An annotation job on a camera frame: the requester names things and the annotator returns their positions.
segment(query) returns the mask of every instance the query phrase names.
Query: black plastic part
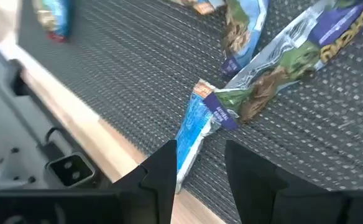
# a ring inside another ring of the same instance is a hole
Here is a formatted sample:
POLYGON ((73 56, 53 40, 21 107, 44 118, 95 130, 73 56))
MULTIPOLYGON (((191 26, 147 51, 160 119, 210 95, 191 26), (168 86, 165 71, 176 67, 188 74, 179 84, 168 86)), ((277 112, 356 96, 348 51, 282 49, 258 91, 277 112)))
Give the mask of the black plastic part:
POLYGON ((46 144, 43 145, 40 150, 49 161, 54 161, 65 156, 63 151, 53 141, 46 142, 46 144))
MULTIPOLYGON (((111 185, 111 181, 108 179, 108 177, 101 171, 101 169, 97 166, 97 164, 86 154, 85 150, 75 140, 75 138, 67 131, 67 129, 64 128, 63 124, 54 117, 54 115, 50 112, 50 110, 48 110, 46 105, 40 100, 40 98, 36 95, 36 93, 32 91, 28 87, 28 85, 25 86, 24 90, 27 92, 27 95, 31 97, 35 105, 37 105, 40 108, 40 110, 43 112, 43 114, 50 120, 50 122, 53 124, 53 128, 56 129, 62 135, 62 137, 67 141, 70 147, 72 147, 75 150, 75 152, 82 153, 87 158, 88 162, 93 165, 93 168, 96 171, 96 175, 94 176, 94 182, 97 183, 96 187, 103 188, 111 185)), ((57 154, 57 155, 58 155, 57 158, 53 159, 59 159, 63 156, 63 154, 57 154)))
POLYGON ((16 96, 27 95, 26 84, 21 78, 23 66, 17 59, 11 59, 7 63, 7 82, 16 96))
POLYGON ((80 153, 49 162, 47 170, 62 187, 94 187, 92 183, 95 170, 80 153))
POLYGON ((3 190, 0 223, 170 223, 176 141, 101 190, 3 190))
POLYGON ((363 224, 363 191, 328 192, 234 141, 226 169, 242 223, 363 224))

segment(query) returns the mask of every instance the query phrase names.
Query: gray metal plate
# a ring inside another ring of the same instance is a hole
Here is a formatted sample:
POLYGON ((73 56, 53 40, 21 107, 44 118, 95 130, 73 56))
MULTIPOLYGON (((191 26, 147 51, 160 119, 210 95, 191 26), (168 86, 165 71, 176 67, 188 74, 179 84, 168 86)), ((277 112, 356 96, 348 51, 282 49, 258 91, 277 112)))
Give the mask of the gray metal plate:
MULTIPOLYGON (((314 1, 270 1, 259 49, 314 1)), ((25 0, 20 45, 147 154, 173 139, 199 77, 221 88, 223 11, 163 0, 76 1, 69 44, 46 38, 25 0)), ((239 222, 223 152, 234 139, 324 188, 363 188, 363 35, 237 131, 205 139, 185 187, 239 222)))
MULTIPOLYGON (((42 114, 29 96, 15 97, 11 93, 6 80, 7 67, 4 58, 0 58, 0 93, 8 97, 14 106, 28 120, 28 124, 44 142, 44 136, 53 126, 42 114)), ((52 140, 64 150, 71 153, 71 148, 59 134, 53 134, 52 140)), ((5 103, 0 94, 0 189, 46 189, 48 183, 44 180, 44 171, 48 159, 37 150, 37 143, 26 131, 26 128, 14 114, 12 108, 5 103), (29 183, 33 177, 36 181, 29 183)))

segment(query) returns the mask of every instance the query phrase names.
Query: printed label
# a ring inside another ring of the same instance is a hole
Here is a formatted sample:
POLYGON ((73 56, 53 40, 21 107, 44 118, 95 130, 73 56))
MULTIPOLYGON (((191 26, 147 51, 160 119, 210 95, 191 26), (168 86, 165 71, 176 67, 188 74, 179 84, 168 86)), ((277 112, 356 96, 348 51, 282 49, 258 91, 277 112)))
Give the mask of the printed label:
POLYGON ((226 78, 232 78, 242 67, 238 64, 237 60, 233 56, 228 56, 226 61, 221 65, 223 75, 226 78))
POLYGON ((344 23, 346 23, 347 22, 347 20, 348 19, 350 19, 352 16, 354 16, 355 14, 356 14, 356 12, 357 12, 357 7, 353 7, 350 11, 349 11, 349 13, 347 13, 347 15, 345 15, 338 23, 336 23, 336 25, 335 26, 333 26, 329 31, 327 31, 327 33, 325 33, 325 35, 322 37, 322 38, 320 38, 320 40, 319 40, 319 44, 320 45, 323 45, 324 44, 324 42, 326 41, 326 40, 328 40, 329 39, 329 37, 333 34, 333 33, 335 33, 337 30, 339 30, 340 28, 341 28, 341 26, 344 24, 344 23))
POLYGON ((209 2, 195 4, 194 9, 197 10, 201 15, 212 13, 215 10, 215 8, 209 2))
POLYGON ((220 103, 214 93, 209 94, 204 100, 205 105, 213 113, 213 116, 227 129, 238 128, 237 123, 220 103))
POLYGON ((327 63, 333 58, 341 48, 345 47, 363 28, 363 11, 356 21, 351 24, 350 29, 345 31, 335 43, 325 45, 321 48, 321 60, 327 63))
POLYGON ((207 84, 203 80, 200 80, 194 86, 193 91, 194 91, 194 93, 196 93, 200 97, 205 98, 213 91, 213 86, 210 86, 209 84, 207 84))

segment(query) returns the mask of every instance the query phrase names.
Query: chip bag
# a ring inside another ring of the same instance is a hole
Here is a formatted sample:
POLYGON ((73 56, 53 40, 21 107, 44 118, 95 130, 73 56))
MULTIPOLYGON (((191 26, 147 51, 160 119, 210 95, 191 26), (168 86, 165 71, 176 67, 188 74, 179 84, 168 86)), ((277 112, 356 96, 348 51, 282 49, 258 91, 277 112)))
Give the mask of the chip bag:
POLYGON ((323 68, 363 31, 363 0, 321 0, 287 25, 204 103, 228 129, 249 122, 283 88, 323 68))
POLYGON ((203 103, 213 90, 214 86, 204 80, 194 86, 188 103, 186 116, 176 135, 177 140, 177 180, 176 193, 182 189, 182 183, 190 171, 198 155, 204 137, 211 134, 210 110, 203 103))
POLYGON ((66 41, 70 32, 70 0, 33 0, 33 5, 48 36, 57 42, 66 41))

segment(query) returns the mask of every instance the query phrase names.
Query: snack bag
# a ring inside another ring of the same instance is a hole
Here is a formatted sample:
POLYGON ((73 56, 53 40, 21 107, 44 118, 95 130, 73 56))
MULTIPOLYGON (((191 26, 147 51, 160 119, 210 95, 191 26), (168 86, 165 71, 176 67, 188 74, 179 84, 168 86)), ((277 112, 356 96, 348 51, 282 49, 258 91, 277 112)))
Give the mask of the snack bag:
POLYGON ((203 99, 214 90, 214 86, 204 80, 194 86, 186 116, 176 135, 177 140, 177 182, 176 193, 182 189, 182 182, 190 171, 198 155, 202 141, 209 135, 212 113, 203 99))
POLYGON ((223 0, 171 0, 183 6, 193 6, 201 15, 214 12, 218 7, 225 5, 223 0))
POLYGON ((222 73, 234 77, 252 59, 262 33, 269 0, 226 0, 226 36, 223 48, 226 60, 222 73))
POLYGON ((282 88, 323 68, 363 31, 363 0, 321 0, 287 25, 223 90, 205 98, 219 122, 249 122, 282 88))
POLYGON ((49 38, 64 42, 70 31, 70 0, 33 0, 39 22, 49 38))

